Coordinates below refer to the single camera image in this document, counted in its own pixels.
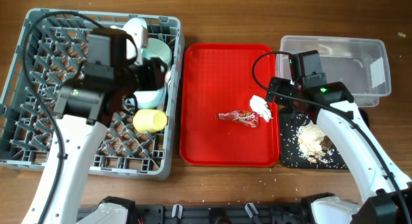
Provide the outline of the green bowl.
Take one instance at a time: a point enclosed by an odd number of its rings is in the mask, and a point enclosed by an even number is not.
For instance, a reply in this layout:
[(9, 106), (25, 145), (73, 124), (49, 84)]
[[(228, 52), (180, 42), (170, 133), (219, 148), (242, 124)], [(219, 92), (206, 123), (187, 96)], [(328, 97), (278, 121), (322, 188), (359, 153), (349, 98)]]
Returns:
[(160, 58), (168, 67), (171, 66), (172, 51), (170, 47), (160, 39), (148, 38), (147, 47), (142, 51), (145, 59)]

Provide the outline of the light blue bowl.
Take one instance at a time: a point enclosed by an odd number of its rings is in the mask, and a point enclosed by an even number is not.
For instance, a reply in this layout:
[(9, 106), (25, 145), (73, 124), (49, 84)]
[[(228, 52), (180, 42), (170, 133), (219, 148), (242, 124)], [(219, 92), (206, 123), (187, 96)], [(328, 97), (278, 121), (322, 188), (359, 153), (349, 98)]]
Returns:
[(135, 91), (138, 109), (155, 109), (165, 102), (167, 90), (160, 88), (154, 91)]

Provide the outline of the light blue plate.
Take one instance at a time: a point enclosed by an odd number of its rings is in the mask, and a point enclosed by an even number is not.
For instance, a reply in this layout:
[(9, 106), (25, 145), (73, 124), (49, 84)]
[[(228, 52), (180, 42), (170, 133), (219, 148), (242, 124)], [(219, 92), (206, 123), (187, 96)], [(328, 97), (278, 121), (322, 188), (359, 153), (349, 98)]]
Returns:
[[(110, 28), (123, 30), (123, 31), (127, 32), (129, 35), (131, 35), (131, 29), (136, 24), (141, 24), (142, 26), (147, 28), (147, 23), (143, 18), (132, 18), (132, 19), (128, 20), (128, 22), (125, 25), (123, 25), (122, 28), (118, 27), (118, 26), (115, 26), (115, 25), (110, 26)], [(130, 45), (131, 45), (131, 41), (127, 40), (127, 42), (126, 42), (127, 59), (130, 59), (128, 57), (128, 49), (129, 49)]]

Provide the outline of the yellow plastic cup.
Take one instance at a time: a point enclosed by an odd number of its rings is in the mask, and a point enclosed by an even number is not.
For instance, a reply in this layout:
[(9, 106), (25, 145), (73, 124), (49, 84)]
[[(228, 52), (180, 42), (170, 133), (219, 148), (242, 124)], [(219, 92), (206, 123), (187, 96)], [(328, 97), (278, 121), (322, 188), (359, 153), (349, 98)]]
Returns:
[(133, 117), (133, 126), (139, 133), (155, 133), (167, 125), (167, 115), (157, 109), (140, 109)]

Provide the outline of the rice and food scraps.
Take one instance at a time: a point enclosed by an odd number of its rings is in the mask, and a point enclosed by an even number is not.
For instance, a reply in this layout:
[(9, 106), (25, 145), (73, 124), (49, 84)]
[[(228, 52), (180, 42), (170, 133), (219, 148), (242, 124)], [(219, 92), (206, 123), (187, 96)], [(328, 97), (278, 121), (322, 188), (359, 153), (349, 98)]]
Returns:
[(297, 130), (297, 144), (301, 158), (310, 163), (330, 163), (327, 157), (331, 156), (332, 141), (317, 125), (310, 122)]

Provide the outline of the white plastic spoon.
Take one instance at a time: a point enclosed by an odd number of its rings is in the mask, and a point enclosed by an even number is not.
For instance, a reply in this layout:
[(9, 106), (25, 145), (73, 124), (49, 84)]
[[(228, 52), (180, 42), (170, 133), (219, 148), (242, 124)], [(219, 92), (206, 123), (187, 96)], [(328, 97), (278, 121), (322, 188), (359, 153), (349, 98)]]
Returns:
[(168, 70), (165, 72), (165, 77), (164, 77), (165, 88), (167, 92), (169, 92), (170, 87), (171, 87), (171, 77), (172, 77), (172, 67), (170, 66)]

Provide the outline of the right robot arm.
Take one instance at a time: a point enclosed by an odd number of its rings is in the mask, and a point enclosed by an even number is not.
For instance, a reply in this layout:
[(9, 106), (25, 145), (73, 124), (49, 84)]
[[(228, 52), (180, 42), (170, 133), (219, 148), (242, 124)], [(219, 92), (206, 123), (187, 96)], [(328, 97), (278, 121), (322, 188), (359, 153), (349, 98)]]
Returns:
[(318, 51), (288, 53), (291, 79), (273, 77), (270, 102), (307, 114), (326, 133), (357, 184), (362, 204), (333, 194), (302, 201), (308, 223), (411, 223), (411, 178), (386, 154), (342, 82), (328, 82)]

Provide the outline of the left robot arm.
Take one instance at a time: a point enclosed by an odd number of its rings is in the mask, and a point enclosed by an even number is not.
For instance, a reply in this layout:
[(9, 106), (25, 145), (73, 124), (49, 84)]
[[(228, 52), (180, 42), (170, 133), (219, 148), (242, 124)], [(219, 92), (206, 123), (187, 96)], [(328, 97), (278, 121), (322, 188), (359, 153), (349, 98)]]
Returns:
[(59, 89), (46, 166), (24, 223), (75, 223), (94, 155), (113, 115), (134, 92), (165, 86), (166, 63), (127, 57), (133, 37), (112, 28), (89, 35), (88, 57)]

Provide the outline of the grey dishwasher rack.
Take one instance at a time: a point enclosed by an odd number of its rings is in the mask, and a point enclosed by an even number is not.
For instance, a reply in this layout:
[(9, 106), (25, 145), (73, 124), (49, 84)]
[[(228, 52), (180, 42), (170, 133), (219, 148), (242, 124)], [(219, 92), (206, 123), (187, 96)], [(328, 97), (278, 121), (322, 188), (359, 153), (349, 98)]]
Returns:
[[(53, 144), (53, 128), (44, 114), (52, 108), (61, 84), (86, 58), (89, 32), (101, 24), (122, 27), (133, 14), (34, 8), (25, 17), (1, 95), (1, 165), (41, 171)], [(124, 178), (166, 179), (171, 172), (176, 133), (176, 105), (185, 39), (180, 20), (144, 15), (151, 38), (172, 51), (171, 87), (158, 109), (167, 126), (153, 134), (133, 126), (134, 102), (123, 103), (94, 157), (91, 174)]]

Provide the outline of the black waste tray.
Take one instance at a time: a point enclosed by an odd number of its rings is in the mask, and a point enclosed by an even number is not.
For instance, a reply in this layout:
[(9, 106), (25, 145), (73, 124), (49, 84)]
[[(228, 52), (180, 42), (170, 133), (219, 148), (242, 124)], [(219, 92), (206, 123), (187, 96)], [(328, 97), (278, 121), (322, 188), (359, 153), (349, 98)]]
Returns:
[(293, 115), (291, 109), (283, 108), (279, 112), (281, 163), (289, 168), (300, 169), (344, 169), (344, 163), (337, 148), (332, 145), (332, 155), (327, 157), (330, 163), (310, 163), (301, 158), (297, 144), (297, 130), (312, 122), (307, 115)]

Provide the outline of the crumpled white tissue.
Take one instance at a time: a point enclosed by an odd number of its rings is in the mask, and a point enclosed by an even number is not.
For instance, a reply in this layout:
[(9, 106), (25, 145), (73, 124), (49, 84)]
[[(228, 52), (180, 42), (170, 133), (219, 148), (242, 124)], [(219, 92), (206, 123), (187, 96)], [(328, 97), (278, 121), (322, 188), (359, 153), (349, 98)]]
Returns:
[(269, 110), (267, 102), (263, 98), (253, 95), (250, 99), (249, 105), (250, 108), (266, 122), (270, 122), (272, 120), (272, 113)]

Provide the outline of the red candy wrapper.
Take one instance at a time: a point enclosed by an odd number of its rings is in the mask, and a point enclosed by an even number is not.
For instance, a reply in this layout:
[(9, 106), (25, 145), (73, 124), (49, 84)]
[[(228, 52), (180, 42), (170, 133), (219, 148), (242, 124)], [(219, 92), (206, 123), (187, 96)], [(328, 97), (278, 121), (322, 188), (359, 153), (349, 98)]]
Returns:
[(237, 122), (244, 126), (255, 128), (259, 125), (259, 116), (255, 112), (235, 110), (228, 113), (218, 113), (217, 119)]

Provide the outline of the clear plastic bin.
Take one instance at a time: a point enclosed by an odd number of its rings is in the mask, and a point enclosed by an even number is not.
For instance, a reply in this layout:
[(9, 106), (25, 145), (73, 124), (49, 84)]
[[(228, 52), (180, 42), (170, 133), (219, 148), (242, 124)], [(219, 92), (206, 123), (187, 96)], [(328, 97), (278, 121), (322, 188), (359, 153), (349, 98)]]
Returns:
[(391, 93), (391, 73), (384, 43), (378, 39), (286, 35), (280, 50), (317, 50), (328, 82), (341, 81), (359, 107), (375, 107)]

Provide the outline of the red plastic tray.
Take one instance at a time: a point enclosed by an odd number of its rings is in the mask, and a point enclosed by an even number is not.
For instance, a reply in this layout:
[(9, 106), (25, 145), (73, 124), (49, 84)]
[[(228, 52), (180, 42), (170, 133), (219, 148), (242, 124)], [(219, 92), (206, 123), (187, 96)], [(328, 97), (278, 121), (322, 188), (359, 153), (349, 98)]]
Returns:
[(264, 44), (197, 43), (184, 56), (180, 156), (191, 165), (269, 167), (279, 159), (277, 106), (272, 120), (255, 128), (216, 118), (250, 111), (253, 95), (265, 97), (255, 82), (275, 76), (275, 58)]

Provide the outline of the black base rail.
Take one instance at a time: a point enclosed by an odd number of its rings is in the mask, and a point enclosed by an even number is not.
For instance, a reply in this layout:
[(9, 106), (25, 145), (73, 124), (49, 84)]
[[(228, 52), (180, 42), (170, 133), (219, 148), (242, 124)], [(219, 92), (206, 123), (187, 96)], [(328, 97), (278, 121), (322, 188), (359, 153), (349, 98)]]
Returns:
[(238, 206), (137, 205), (135, 223), (213, 223), (224, 218), (225, 223), (313, 223), (310, 208), (303, 203)]

